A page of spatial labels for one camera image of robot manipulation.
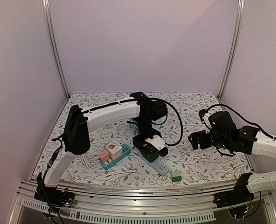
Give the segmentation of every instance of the green box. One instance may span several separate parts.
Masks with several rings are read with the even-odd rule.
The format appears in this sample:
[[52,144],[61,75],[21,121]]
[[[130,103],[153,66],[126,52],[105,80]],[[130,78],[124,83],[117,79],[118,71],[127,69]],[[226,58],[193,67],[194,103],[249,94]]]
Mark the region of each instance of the green box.
[[181,171],[180,170],[173,170],[170,171],[171,173],[171,181],[172,182],[180,182],[181,181]]

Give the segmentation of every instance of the leaf pattern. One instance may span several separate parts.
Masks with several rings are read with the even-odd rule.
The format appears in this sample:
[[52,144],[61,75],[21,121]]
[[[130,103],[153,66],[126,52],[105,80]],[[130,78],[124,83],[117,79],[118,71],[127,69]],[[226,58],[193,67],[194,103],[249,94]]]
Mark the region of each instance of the leaf pattern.
[[[244,154],[237,153],[235,157],[222,156],[214,148],[193,150],[188,141],[192,132],[204,129],[199,120],[198,112],[213,104],[217,104],[213,94],[209,93],[146,93],[150,97],[162,98],[172,103],[179,111],[183,124],[184,134],[182,142],[174,147],[169,147],[169,154],[162,161],[171,170],[181,170],[183,181],[172,183],[170,175],[161,176],[156,173],[137,154],[133,146],[134,125],[122,120],[108,124],[90,133],[93,154],[100,154],[105,145],[116,140],[126,143],[131,147],[131,154],[109,170],[87,169],[77,157],[62,175],[61,181],[74,184],[99,184],[107,186],[121,186],[129,188],[139,187],[165,187],[175,185],[202,184],[224,180],[237,179],[241,174],[250,172]],[[64,124],[71,106],[91,107],[105,104],[128,96],[128,93],[90,93],[74,94],[69,99],[61,113],[34,170],[34,175],[44,172],[46,164],[52,153],[59,147],[59,142],[51,141],[59,136],[64,129]],[[158,124],[165,118],[156,121]],[[175,112],[168,106],[168,119],[164,125],[154,126],[161,131],[164,140],[168,143],[176,142],[180,134],[180,126]]]

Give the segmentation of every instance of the pink cube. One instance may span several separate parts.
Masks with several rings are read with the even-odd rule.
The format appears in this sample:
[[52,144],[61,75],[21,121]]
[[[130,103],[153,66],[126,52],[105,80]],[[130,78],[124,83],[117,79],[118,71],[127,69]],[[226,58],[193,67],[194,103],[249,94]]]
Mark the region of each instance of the pink cube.
[[107,150],[100,153],[100,159],[102,162],[107,162],[110,160],[110,156]]

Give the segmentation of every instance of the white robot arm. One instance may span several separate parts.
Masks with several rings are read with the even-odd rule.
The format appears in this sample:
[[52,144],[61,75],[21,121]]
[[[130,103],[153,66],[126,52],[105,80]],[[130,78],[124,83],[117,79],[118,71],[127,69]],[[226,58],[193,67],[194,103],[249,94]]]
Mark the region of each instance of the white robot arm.
[[167,116],[166,104],[170,105],[179,117],[179,113],[170,103],[162,99],[148,98],[142,92],[132,93],[122,100],[93,108],[81,109],[78,105],[72,106],[64,133],[52,139],[59,140],[61,147],[53,153],[44,176],[42,177],[41,173],[37,176],[38,188],[34,198],[48,202],[53,207],[70,205],[74,194],[57,190],[58,182],[70,163],[89,150],[89,132],[106,124],[122,119],[134,119],[139,134],[133,138],[133,144],[141,154],[149,162],[153,162],[159,156],[167,155],[166,146],[173,146],[181,141],[183,125],[179,117],[181,136],[174,144],[166,144],[160,132],[152,128],[152,121]]
[[[226,105],[221,106],[234,111]],[[200,119],[206,125],[206,129],[192,133],[189,136],[189,141],[194,150],[216,147],[219,153],[227,156],[234,156],[235,152],[242,152],[249,155],[264,155],[276,159],[275,136],[266,133],[259,125],[245,120],[235,111],[244,121],[258,128],[243,126],[237,129],[228,112],[209,113],[209,109],[199,112]],[[229,150],[231,154],[220,152],[220,148]],[[253,199],[253,193],[272,189],[276,189],[276,171],[264,174],[246,173],[240,176],[234,190],[215,194],[214,202],[217,204],[217,207],[225,207],[246,202],[249,198]]]

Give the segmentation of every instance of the white plug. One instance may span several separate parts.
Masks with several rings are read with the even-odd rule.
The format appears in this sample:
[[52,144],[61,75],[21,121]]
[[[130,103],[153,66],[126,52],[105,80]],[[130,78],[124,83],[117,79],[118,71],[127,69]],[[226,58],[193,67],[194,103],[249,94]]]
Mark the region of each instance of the white plug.
[[110,158],[113,160],[116,160],[123,154],[123,148],[117,141],[113,141],[106,145],[106,150],[109,152]]

